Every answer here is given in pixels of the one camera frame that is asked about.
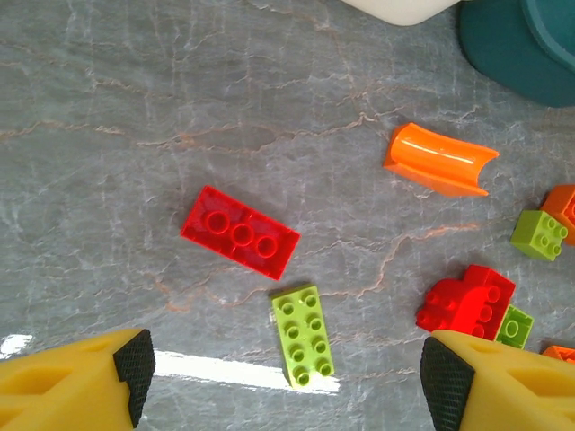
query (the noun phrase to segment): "gray marble surface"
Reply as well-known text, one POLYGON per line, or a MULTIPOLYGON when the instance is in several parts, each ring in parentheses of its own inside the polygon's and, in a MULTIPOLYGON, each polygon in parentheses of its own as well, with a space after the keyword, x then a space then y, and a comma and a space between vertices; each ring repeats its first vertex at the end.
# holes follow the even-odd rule
POLYGON ((277 368, 267 292, 319 286, 338 391, 158 376, 142 431, 432 429, 414 313, 470 263, 517 282, 527 348, 572 340, 575 248, 551 264, 509 237, 575 181, 575 110, 476 73, 455 26, 336 0, 4 0, 0 337, 31 353, 146 327, 159 350, 277 368), (406 121, 500 151, 491 194, 382 169, 406 121), (179 236, 205 184, 302 234, 280 282, 179 236))

